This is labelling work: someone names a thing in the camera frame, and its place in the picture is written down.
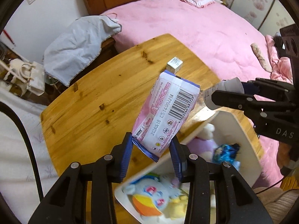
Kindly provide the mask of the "beige sweater forearm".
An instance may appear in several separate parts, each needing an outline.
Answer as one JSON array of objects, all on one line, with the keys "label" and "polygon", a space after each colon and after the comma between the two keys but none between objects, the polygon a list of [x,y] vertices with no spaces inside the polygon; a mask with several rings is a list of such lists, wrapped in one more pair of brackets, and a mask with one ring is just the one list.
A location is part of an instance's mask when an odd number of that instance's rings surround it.
[{"label": "beige sweater forearm", "polygon": [[291,189],[283,191],[279,187],[272,187],[262,193],[259,193],[265,189],[265,187],[260,187],[253,191],[257,194],[259,200],[266,208],[273,220],[273,223],[280,223],[284,217],[286,217],[298,198],[298,190]]}]

